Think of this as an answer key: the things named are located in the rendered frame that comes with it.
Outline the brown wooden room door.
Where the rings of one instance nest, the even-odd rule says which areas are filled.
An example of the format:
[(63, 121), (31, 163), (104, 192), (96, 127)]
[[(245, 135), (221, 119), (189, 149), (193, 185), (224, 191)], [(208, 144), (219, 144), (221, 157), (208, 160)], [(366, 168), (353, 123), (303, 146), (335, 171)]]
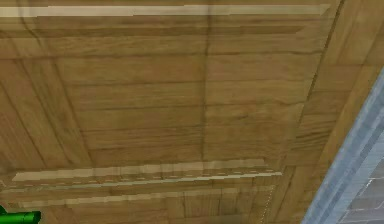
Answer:
[(0, 207), (300, 224), (384, 67), (384, 0), (0, 0)]

